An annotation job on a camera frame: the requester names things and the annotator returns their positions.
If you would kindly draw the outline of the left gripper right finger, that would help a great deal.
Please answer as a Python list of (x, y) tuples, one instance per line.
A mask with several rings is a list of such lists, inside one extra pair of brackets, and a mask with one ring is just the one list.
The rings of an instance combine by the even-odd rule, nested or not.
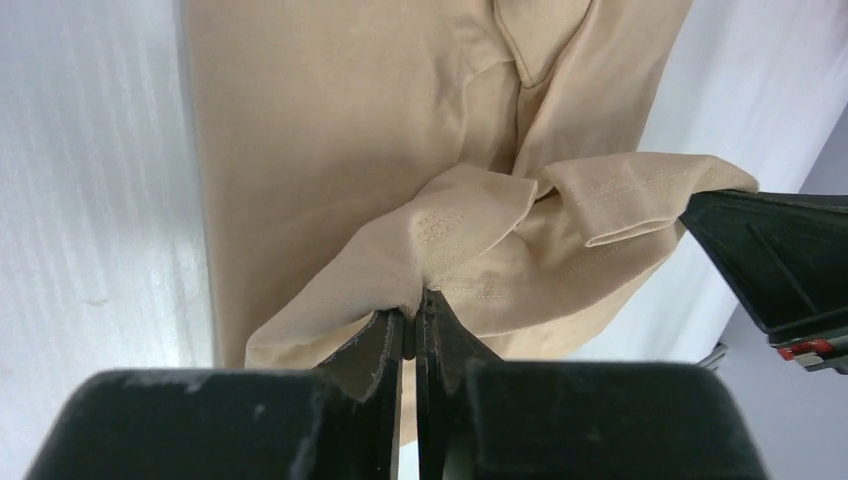
[(423, 479), (763, 479), (731, 395), (688, 364), (506, 361), (425, 291), (415, 321)]

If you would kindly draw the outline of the beige t shirt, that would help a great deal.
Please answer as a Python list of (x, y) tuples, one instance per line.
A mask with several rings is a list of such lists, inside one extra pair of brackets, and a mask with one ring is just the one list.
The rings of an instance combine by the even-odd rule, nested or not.
[(687, 1), (188, 1), (218, 351), (310, 368), (424, 289), (560, 359), (675, 250), (712, 155), (640, 152)]

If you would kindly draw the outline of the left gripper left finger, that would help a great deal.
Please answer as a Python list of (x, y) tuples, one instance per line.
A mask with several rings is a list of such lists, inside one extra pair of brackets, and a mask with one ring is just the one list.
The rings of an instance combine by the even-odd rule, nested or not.
[(404, 319), (307, 370), (112, 370), (67, 400), (31, 479), (393, 479)]

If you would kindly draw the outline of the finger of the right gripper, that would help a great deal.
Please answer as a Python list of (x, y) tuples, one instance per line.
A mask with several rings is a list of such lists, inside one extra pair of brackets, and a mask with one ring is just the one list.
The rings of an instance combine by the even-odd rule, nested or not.
[(784, 360), (846, 373), (846, 196), (703, 192), (680, 220)]

